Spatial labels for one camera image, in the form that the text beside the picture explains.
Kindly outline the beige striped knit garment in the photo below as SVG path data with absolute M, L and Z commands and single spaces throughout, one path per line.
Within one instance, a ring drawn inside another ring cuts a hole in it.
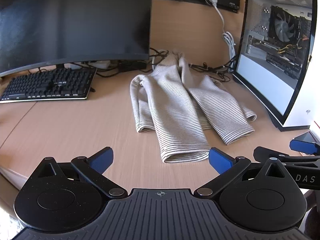
M 164 163 L 207 159 L 206 129 L 226 145 L 254 132 L 257 115 L 221 82 L 192 74 L 182 53 L 169 53 L 151 74 L 134 77 L 130 96 L 136 131 L 156 132 Z

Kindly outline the black mechanical keyboard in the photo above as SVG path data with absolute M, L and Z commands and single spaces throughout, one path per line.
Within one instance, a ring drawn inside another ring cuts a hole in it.
M 1 103 L 39 100 L 85 100 L 96 71 L 59 68 L 13 78 L 1 95 Z

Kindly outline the white glass-sided PC case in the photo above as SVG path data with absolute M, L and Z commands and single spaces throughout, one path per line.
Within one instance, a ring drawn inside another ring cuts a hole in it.
M 319 0 L 245 0 L 233 75 L 279 130 L 309 128 L 319 108 Z

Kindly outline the black curved monitor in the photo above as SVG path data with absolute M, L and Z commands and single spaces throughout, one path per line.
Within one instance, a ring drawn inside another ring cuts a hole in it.
M 1 76 L 56 64 L 146 60 L 152 0 L 1 0 Z

